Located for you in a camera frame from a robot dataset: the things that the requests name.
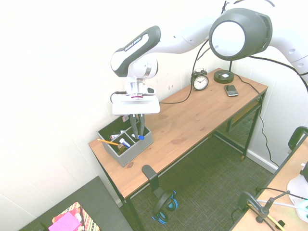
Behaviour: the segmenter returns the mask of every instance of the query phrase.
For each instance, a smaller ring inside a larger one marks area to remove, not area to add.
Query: gray organizer box
[[[153,143],[153,136],[151,131],[145,126],[144,127],[144,140],[138,140],[133,138],[131,135],[133,134],[132,128],[130,126],[130,121],[127,120],[124,122],[123,117],[120,116],[115,121],[111,122],[106,127],[102,128],[97,132],[98,136],[102,140],[111,141],[114,143],[120,143],[120,139],[124,138],[126,142],[128,142],[131,147],[128,148],[125,152],[118,155],[118,148],[115,145],[103,143],[105,150],[114,158],[117,162],[120,163],[121,166],[127,165],[132,159],[138,156],[143,150],[145,150],[148,146]],[[114,134],[120,134],[118,137],[111,139],[110,136]]]

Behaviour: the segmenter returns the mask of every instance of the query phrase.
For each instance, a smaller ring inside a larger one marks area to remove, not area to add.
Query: black lamp base
[[[234,74],[231,71],[220,70],[214,73],[214,80],[217,83],[231,83],[234,79]]]

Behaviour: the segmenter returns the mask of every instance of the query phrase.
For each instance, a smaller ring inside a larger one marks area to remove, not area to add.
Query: pink box
[[[81,226],[80,221],[78,221],[71,213],[66,213],[48,229],[49,231],[77,231],[79,226]]]

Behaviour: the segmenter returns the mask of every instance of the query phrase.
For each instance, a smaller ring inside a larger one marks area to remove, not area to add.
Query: black wire
[[[301,78],[301,80],[303,81],[303,83],[304,83],[304,85],[305,85],[305,87],[306,87],[306,90],[307,90],[307,92],[308,92],[308,85],[307,85],[306,81],[305,81],[305,80],[303,79],[303,77],[302,77],[302,76],[304,76],[304,75],[307,75],[308,72],[303,73],[303,74],[300,74],[300,73],[298,73],[298,72],[296,71],[296,69],[295,69],[294,67],[291,67],[291,66],[289,66],[289,65],[287,65],[287,64],[281,63],[281,62],[276,61],[276,60],[268,59],[268,58],[262,58],[262,57],[256,57],[256,56],[249,56],[249,58],[266,60],[266,61],[270,61],[270,62],[273,62],[273,63],[276,63],[276,64],[280,64],[280,65],[282,65],[282,66],[285,66],[285,67],[290,68],[291,70],[295,71],[295,72],[297,73],[297,75]]]
[[[259,214],[255,210],[253,210],[251,207],[248,206],[248,208],[250,208],[255,214],[259,216]],[[271,230],[275,231],[275,229],[268,223],[267,220],[263,219],[263,221],[271,228]]]
[[[197,60],[198,60],[199,53],[200,53],[200,51],[202,50],[202,48],[206,45],[207,42],[208,42],[208,40],[205,41],[205,42],[203,43],[202,47],[201,47],[200,50],[198,51],[197,57],[196,57],[196,59],[195,59],[195,61],[194,61],[193,67],[192,67],[192,77],[193,77],[194,67],[195,67],[196,62],[197,62]],[[191,78],[191,89],[190,89],[189,94],[188,94],[188,96],[187,96],[187,98],[186,98],[185,100],[180,101],[180,102],[175,102],[175,103],[164,103],[164,104],[176,104],[176,103],[182,103],[182,102],[186,101],[186,100],[190,97],[190,95],[191,95],[191,93],[192,93],[192,89],[193,89],[193,84],[192,84],[192,78]]]
[[[261,100],[263,99],[262,98],[262,96],[261,96],[261,93],[254,87],[254,86],[252,86],[250,83],[247,83],[247,82],[245,82],[245,81],[243,81],[242,80],[242,78],[239,76],[239,75],[237,75],[237,74],[235,74],[243,83],[246,83],[246,84],[248,84],[248,85],[250,85],[257,93],[258,93],[258,96],[261,98]],[[261,104],[261,106],[260,106],[260,112],[259,112],[259,117],[260,117],[260,119],[261,119],[261,121],[262,121],[262,130],[261,130],[261,132],[262,132],[262,134],[263,134],[263,136],[265,137],[265,140],[266,140],[266,143],[265,143],[265,146],[266,146],[266,148],[267,148],[267,150],[268,150],[268,152],[269,152],[269,159],[270,159],[270,161],[271,162],[273,162],[277,167],[279,167],[279,165],[278,164],[276,164],[272,159],[271,159],[271,153],[270,153],[270,149],[269,149],[269,147],[268,147],[268,138],[266,137],[266,135],[264,134],[264,121],[263,121],[263,119],[261,118],[261,111],[262,111],[262,104]]]
[[[209,49],[211,49],[211,48],[210,48],[210,47],[207,48],[207,50],[206,50],[205,52],[202,53],[202,55],[197,59],[197,61],[198,61],[199,59],[201,59],[201,57],[202,57]]]
[[[116,91],[116,92],[112,93],[112,94],[110,95],[110,101],[111,101],[111,103],[113,103],[111,97],[112,97],[114,94],[126,95],[126,91]]]
[[[223,7],[222,7],[222,11],[220,14],[224,13],[226,11],[226,6],[229,4],[229,2],[225,1],[225,3],[223,4]]]
[[[245,1],[245,0],[238,0],[238,1],[236,1],[234,4],[237,4],[237,3],[241,2],[241,1]],[[265,1],[267,1],[268,3],[270,3],[273,7],[275,6],[274,3],[272,3],[270,0],[265,0]]]
[[[234,221],[234,219],[233,219],[233,214],[234,214],[237,210],[239,210],[239,208],[237,208],[237,209],[235,209],[235,210],[233,210],[233,211],[231,212],[231,219],[232,219],[233,224],[235,223],[235,221]]]
[[[273,189],[273,188],[256,188],[256,195],[261,191],[261,190],[265,190],[265,189],[270,189],[270,190],[274,190],[274,191],[278,191],[278,192],[283,192],[283,193],[285,193],[286,191],[283,191],[283,190],[280,190],[280,189]],[[291,193],[289,193],[289,195],[291,195],[291,196],[294,196],[294,197],[297,197],[297,198],[299,198],[299,199],[303,199],[303,200],[308,200],[307,198],[305,198],[305,197],[301,197],[301,196],[297,196],[297,195],[294,195],[294,194],[291,194]]]

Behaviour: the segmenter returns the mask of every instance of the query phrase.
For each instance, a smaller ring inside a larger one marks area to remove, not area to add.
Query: headphones
[[[161,195],[152,210],[152,218],[154,220],[158,220],[161,224],[168,222],[168,216],[162,208],[164,207],[171,212],[176,210],[179,206],[178,201],[174,198],[176,194],[175,191],[169,190]]]

